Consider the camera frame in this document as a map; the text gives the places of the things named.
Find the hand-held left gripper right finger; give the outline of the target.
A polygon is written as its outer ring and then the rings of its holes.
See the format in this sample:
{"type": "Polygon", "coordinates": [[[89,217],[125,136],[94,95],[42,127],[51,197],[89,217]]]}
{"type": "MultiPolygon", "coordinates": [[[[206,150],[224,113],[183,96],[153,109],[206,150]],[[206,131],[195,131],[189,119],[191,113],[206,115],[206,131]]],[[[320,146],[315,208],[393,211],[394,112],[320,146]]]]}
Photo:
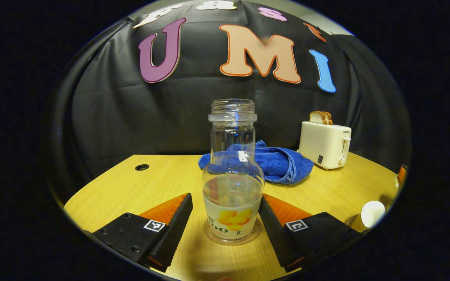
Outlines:
{"type": "Polygon", "coordinates": [[[286,272],[321,263],[362,237],[327,212],[311,215],[268,194],[262,196],[259,214],[286,272]]]}

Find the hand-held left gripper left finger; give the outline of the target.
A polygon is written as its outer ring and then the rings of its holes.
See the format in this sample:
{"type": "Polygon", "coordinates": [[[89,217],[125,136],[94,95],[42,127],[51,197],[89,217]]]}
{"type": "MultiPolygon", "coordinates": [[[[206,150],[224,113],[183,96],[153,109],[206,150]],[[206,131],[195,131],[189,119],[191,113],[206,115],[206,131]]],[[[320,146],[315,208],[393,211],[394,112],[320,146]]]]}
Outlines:
{"type": "Polygon", "coordinates": [[[165,272],[193,210],[185,193],[139,215],[126,212],[92,234],[128,259],[165,272]]]}

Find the cream ceramic teacup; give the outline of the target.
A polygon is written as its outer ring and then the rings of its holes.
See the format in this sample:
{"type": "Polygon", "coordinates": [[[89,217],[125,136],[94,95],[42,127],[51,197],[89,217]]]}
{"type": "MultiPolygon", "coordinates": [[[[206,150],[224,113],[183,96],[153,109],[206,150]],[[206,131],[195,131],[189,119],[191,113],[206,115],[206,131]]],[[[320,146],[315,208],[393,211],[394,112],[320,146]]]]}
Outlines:
{"type": "Polygon", "coordinates": [[[355,218],[348,221],[348,225],[358,232],[373,228],[385,214],[385,206],[380,201],[367,202],[355,218]]]}

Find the clear glass water bottle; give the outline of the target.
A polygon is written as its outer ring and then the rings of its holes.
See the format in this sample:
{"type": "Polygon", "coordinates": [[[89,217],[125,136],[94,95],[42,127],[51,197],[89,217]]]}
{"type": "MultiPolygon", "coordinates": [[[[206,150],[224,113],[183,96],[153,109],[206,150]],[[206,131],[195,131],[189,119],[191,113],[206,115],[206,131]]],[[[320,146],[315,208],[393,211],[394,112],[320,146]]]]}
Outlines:
{"type": "Polygon", "coordinates": [[[255,160],[255,103],[244,98],[213,101],[209,121],[211,151],[202,170],[202,195],[210,236],[240,244],[252,234],[265,184],[255,160]]]}

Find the blue towel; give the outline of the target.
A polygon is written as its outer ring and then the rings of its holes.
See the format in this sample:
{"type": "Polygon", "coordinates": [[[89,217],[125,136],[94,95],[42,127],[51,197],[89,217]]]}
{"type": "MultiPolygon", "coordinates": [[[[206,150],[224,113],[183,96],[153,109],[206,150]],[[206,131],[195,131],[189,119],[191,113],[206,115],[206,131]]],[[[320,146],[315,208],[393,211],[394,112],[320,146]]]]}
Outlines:
{"type": "Polygon", "coordinates": [[[258,183],[297,184],[312,171],[314,162],[291,149],[255,144],[231,144],[223,151],[202,155],[198,166],[208,175],[241,176],[258,183]]]}

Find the white toaster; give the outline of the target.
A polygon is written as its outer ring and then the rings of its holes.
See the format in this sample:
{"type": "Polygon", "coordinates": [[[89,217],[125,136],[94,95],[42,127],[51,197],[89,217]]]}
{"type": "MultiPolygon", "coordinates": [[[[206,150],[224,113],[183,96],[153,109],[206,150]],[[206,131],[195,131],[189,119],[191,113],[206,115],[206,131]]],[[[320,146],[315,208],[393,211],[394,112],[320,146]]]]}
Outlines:
{"type": "Polygon", "coordinates": [[[329,170],[344,167],[348,160],[352,130],[346,126],[302,122],[298,152],[329,170]]]}

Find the black backdrop cloth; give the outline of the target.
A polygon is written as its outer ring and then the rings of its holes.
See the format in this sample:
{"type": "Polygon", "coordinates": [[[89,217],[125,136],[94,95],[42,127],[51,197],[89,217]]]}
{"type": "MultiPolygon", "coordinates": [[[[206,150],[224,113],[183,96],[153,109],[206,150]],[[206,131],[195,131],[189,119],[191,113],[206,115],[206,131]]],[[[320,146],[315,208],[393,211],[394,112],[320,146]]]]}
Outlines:
{"type": "Polygon", "coordinates": [[[61,177],[79,190],[135,154],[210,151],[211,102],[255,102],[256,138],[297,149],[314,110],[351,128],[350,152],[397,172],[411,160],[398,84],[356,36],[289,0],[168,0],[96,36],[55,93],[61,177]]]}

